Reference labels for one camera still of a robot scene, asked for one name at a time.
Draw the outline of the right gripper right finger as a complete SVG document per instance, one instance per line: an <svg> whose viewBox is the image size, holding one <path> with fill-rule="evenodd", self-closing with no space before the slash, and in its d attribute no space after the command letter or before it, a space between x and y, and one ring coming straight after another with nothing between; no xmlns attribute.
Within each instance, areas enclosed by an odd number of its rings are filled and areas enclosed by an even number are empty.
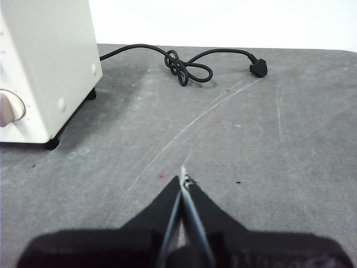
<svg viewBox="0 0 357 268"><path fill-rule="evenodd" d="M252 231L215 204L181 167L189 241L211 267L352 267L339 243L313 233Z"/></svg>

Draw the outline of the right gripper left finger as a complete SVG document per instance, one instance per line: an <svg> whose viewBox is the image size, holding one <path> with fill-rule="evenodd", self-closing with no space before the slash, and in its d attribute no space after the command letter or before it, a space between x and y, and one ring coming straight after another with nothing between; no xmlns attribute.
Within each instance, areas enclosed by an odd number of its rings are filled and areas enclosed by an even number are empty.
<svg viewBox="0 0 357 268"><path fill-rule="evenodd" d="M179 177L120 228L65 229L31 240L17 267L154 267L179 203Z"/></svg>

